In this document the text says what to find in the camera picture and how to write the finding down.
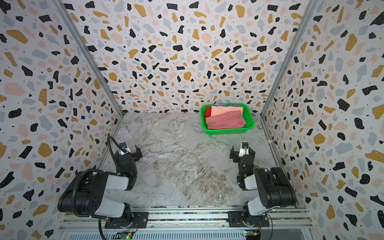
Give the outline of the dusty pink t shirt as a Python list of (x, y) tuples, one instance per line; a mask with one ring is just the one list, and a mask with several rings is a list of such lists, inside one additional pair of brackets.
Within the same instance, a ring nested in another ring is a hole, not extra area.
[(239, 129), (246, 125), (241, 111), (227, 112), (206, 118), (209, 130)]

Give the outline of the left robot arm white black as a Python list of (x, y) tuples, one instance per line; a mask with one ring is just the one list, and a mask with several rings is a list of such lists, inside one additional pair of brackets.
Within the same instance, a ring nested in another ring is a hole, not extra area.
[(134, 153), (117, 151), (114, 154), (118, 173), (98, 169), (79, 172), (60, 197), (59, 212), (106, 220), (108, 228), (137, 228), (139, 221), (128, 203), (105, 197), (105, 191), (131, 191), (134, 188), (138, 175), (136, 162), (143, 157), (141, 149), (138, 146), (135, 149)]

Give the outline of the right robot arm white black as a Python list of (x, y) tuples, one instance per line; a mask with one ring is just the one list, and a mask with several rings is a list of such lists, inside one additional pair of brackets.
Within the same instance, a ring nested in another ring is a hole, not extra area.
[(258, 196), (245, 202), (241, 211), (228, 212), (228, 222), (235, 227), (268, 227), (267, 213), (274, 209), (294, 206), (295, 191), (280, 167), (260, 168), (254, 164), (256, 152), (247, 142), (239, 151), (231, 148), (230, 159), (238, 164), (237, 183), (243, 191), (257, 191)]

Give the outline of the green plastic basket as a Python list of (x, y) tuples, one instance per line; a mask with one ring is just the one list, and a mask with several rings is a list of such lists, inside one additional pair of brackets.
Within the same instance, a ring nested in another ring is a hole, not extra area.
[(242, 115), (243, 115), (244, 120), (246, 121), (246, 125), (243, 128), (239, 128), (239, 129), (223, 129), (223, 130), (209, 130), (208, 129), (207, 124), (206, 124), (206, 118), (204, 118), (204, 112), (205, 112), (206, 107), (208, 107), (208, 106), (212, 107), (213, 105), (203, 106), (201, 108), (201, 121), (202, 121), (202, 127), (203, 127), (204, 131), (206, 131), (206, 133), (208, 135), (228, 135), (228, 134), (242, 134), (242, 133), (246, 133), (248, 130), (252, 129), (255, 126), (255, 121), (253, 119), (252, 113), (250, 112), (249, 108), (246, 105), (244, 105), (244, 104), (241, 104), (241, 105), (244, 108)]

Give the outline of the peach folded t shirt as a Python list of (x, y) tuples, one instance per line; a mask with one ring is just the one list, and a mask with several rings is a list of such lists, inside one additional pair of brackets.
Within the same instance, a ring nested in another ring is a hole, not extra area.
[(241, 115), (243, 114), (244, 108), (243, 107), (233, 107), (233, 106), (212, 106), (211, 107), (211, 117), (212, 116), (218, 116), (229, 112), (240, 112)]

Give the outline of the red t shirt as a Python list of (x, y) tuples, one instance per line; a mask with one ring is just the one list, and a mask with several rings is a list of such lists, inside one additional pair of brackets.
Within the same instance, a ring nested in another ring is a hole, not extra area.
[(210, 117), (211, 112), (212, 112), (212, 107), (211, 106), (206, 107), (205, 112), (204, 112), (204, 118)]

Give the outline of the purple grey t shirt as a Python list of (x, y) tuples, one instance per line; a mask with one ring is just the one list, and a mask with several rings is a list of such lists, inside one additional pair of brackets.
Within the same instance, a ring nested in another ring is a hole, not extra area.
[(225, 103), (219, 103), (219, 102), (215, 102), (213, 104), (213, 106), (216, 106), (216, 107), (242, 107), (241, 104), (225, 104)]

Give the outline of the left green circuit board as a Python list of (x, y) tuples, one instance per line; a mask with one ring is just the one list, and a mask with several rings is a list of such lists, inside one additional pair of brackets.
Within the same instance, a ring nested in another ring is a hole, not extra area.
[(134, 234), (134, 232), (118, 232), (113, 235), (113, 240), (132, 240)]

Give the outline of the right circuit board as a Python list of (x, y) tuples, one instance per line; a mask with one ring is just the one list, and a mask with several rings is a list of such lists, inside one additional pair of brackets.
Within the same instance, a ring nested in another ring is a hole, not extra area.
[(260, 240), (261, 239), (261, 231), (245, 231), (246, 240)]

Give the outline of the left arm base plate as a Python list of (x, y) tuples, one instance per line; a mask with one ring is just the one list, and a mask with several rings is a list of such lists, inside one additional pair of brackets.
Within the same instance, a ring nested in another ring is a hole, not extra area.
[(133, 212), (126, 217), (108, 219), (104, 225), (105, 229), (131, 230), (145, 229), (148, 223), (148, 212)]

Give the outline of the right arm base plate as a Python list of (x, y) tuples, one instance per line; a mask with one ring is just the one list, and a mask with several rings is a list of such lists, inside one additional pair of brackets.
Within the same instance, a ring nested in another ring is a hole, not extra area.
[(230, 228), (263, 228), (270, 226), (267, 216), (252, 216), (243, 213), (242, 211), (229, 211), (227, 222), (229, 223)]

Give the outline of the aluminium rail frame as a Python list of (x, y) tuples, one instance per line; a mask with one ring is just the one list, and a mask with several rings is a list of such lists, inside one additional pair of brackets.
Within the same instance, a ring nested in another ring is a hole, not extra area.
[(229, 211), (240, 206), (133, 207), (132, 212), (148, 212), (145, 229), (105, 229), (100, 236), (98, 220), (68, 215), (58, 230), (58, 240), (113, 240), (118, 232), (134, 232), (133, 240), (245, 240), (245, 231), (261, 231), (261, 240), (317, 239), (305, 209), (283, 208), (267, 213), (269, 227), (230, 228)]

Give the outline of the left corner aluminium post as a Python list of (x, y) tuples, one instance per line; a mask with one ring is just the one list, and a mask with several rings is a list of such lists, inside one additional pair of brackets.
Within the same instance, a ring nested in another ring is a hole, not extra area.
[(107, 82), (104, 79), (104, 76), (102, 75), (100, 69), (98, 68), (97, 64), (95, 63), (93, 57), (90, 54), (90, 51), (88, 50), (87, 45), (84, 43), (84, 41), (81, 38), (81, 35), (76, 28), (76, 25), (74, 24), (70, 14), (68, 13), (67, 9), (65, 8), (65, 5), (63, 1), (53, 1), (53, 6), (61, 19), (63, 20), (64, 24), (66, 25), (68, 31), (73, 36), (74, 42), (77, 44), (80, 52), (84, 56), (86, 62), (88, 63), (90, 69), (92, 72), (96, 75), (96, 78), (98, 79), (99, 83), (101, 84), (101, 87), (103, 88), (106, 96), (111, 102), (111, 105), (114, 107), (115, 111), (119, 115), (119, 117), (123, 117), (124, 113), (120, 109), (120, 106), (115, 99), (114, 95), (112, 94), (112, 91), (110, 90)]

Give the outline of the corner aluminium post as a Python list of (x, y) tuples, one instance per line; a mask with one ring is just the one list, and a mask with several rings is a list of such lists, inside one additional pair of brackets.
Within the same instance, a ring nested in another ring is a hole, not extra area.
[(81, 35), (76, 28), (76, 25), (74, 24), (70, 14), (68, 13), (67, 9), (65, 8), (65, 5), (63, 1), (53, 1), (53, 6), (61, 19), (63, 20), (64, 24), (66, 25), (68, 31), (73, 36), (74, 42), (77, 44), (80, 52), (84, 56), (86, 62), (88, 63), (90, 69), (92, 72), (96, 75), (96, 78), (98, 79), (99, 83), (101, 84), (101, 87), (103, 88), (106, 96), (111, 102), (111, 105), (114, 107), (115, 111), (119, 115), (119, 117), (123, 117), (124, 113), (120, 109), (120, 106), (115, 99), (114, 95), (112, 94), (112, 91), (110, 90), (107, 82), (104, 79), (104, 76), (102, 75), (100, 69), (98, 68), (97, 64), (95, 63), (93, 57), (90, 54), (90, 51), (88, 50), (87, 45), (84, 43), (84, 41), (81, 38)]
[(261, 112), (261, 118), (262, 119), (264, 119), (264, 117), (267, 115), (268, 109), (273, 103), (274, 95), (278, 91), (279, 85), (282, 83), (282, 80), (285, 76), (285, 73), (288, 70), (290, 62), (291, 62), (292, 58), (294, 57), (294, 54), (295, 54), (295, 52), (299, 46), (301, 38), (302, 38), (306, 28), (307, 28), (307, 25), (310, 21), (310, 18), (313, 15), (318, 3), (319, 3), (318, 0), (310, 0), (308, 5), (307, 5), (306, 10), (304, 11), (303, 19), (301, 20), (301, 22), (299, 24), (298, 30), (297, 30), (294, 38), (293, 38), (293, 41), (292, 41), (292, 43), (289, 47), (289, 50), (288, 50), (288, 52), (284, 58), (282, 66), (281, 66), (279, 73), (277, 75), (277, 78), (276, 78), (273, 86), (271, 87), (271, 91), (270, 91), (270, 94), (267, 98), (267, 101), (266, 101), (266, 103), (262, 109), (262, 112)]

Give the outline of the right corner aluminium post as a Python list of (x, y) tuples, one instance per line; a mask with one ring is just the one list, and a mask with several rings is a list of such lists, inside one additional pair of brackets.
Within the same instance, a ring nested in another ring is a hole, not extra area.
[(282, 66), (281, 66), (279, 73), (277, 75), (277, 78), (276, 78), (273, 86), (271, 87), (271, 91), (270, 91), (270, 94), (267, 98), (267, 101), (266, 101), (266, 103), (262, 109), (262, 112), (261, 112), (261, 118), (262, 119), (264, 119), (264, 117), (267, 115), (268, 109), (273, 103), (274, 95), (278, 91), (279, 85), (282, 83), (282, 80), (285, 76), (285, 73), (288, 70), (290, 62), (291, 62), (292, 58), (294, 57), (294, 54), (295, 54), (295, 52), (299, 46), (301, 38), (302, 38), (306, 28), (307, 28), (307, 25), (310, 21), (310, 18), (313, 15), (318, 3), (319, 3), (318, 0), (310, 0), (308, 5), (307, 5), (306, 10), (304, 11), (303, 19), (301, 20), (301, 22), (299, 24), (298, 30), (297, 30), (294, 38), (293, 38), (293, 41), (292, 41), (292, 43), (289, 47), (289, 50), (288, 50), (288, 52), (284, 58)]

